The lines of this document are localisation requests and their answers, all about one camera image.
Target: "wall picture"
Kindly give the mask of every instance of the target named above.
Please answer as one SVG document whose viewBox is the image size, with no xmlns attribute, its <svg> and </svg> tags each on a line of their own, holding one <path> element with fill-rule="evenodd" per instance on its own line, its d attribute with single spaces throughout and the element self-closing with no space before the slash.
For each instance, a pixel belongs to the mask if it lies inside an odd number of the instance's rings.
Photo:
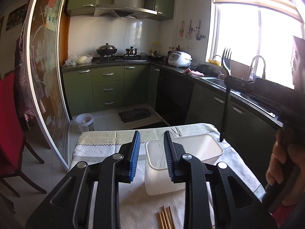
<svg viewBox="0 0 305 229">
<path fill-rule="evenodd" d="M 4 16 L 2 16 L 2 18 L 0 19 L 0 38 L 1 38 L 1 30 L 2 30 L 2 26 L 3 26 L 3 21 L 4 21 Z"/>
<path fill-rule="evenodd" d="M 7 19 L 6 30 L 11 29 L 14 26 L 23 22 L 23 19 L 26 15 L 25 5 L 15 9 L 13 12 L 10 13 L 9 18 Z"/>
</svg>

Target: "white rice cooker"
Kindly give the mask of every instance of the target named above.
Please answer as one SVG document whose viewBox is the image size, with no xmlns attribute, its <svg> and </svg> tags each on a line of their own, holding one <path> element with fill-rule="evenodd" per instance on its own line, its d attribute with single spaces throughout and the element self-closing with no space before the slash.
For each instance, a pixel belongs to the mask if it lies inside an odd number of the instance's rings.
<svg viewBox="0 0 305 229">
<path fill-rule="evenodd" d="M 192 57 L 186 52 L 172 52 L 168 58 L 168 63 L 176 67 L 187 67 L 192 62 Z"/>
</svg>

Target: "chair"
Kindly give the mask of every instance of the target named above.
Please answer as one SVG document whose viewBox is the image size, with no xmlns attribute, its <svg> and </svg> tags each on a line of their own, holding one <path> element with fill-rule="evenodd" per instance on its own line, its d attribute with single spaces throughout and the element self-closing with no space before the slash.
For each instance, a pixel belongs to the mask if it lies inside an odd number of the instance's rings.
<svg viewBox="0 0 305 229">
<path fill-rule="evenodd" d="M 22 152 L 24 146 L 42 164 L 45 162 L 37 155 L 26 140 L 18 121 L 14 103 L 14 73 L 0 80 L 0 182 L 8 187 L 16 196 L 20 197 L 4 178 L 20 176 L 38 191 L 47 191 L 32 182 L 21 170 Z"/>
</svg>

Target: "range hood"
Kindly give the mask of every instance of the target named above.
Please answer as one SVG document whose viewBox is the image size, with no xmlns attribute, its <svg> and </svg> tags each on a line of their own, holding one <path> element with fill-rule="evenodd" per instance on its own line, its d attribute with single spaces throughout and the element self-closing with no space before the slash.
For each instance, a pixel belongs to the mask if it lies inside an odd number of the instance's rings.
<svg viewBox="0 0 305 229">
<path fill-rule="evenodd" d="M 114 0 L 114 4 L 97 4 L 94 16 L 113 16 L 147 19 L 157 15 L 156 11 L 137 7 L 137 0 Z"/>
</svg>

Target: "white bucket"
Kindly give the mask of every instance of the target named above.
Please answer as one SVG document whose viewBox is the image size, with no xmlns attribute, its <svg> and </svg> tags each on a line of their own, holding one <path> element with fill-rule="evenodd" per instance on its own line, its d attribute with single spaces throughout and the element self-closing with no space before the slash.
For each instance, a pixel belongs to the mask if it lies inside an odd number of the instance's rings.
<svg viewBox="0 0 305 229">
<path fill-rule="evenodd" d="M 80 114 L 75 121 L 81 132 L 94 131 L 93 116 L 91 114 Z"/>
<path fill-rule="evenodd" d="M 210 134 L 173 138 L 189 153 L 202 162 L 215 164 L 223 149 Z M 173 183 L 168 175 L 163 139 L 153 139 L 145 144 L 146 162 L 144 183 L 148 195 L 158 195 L 185 189 L 185 183 Z"/>
</svg>

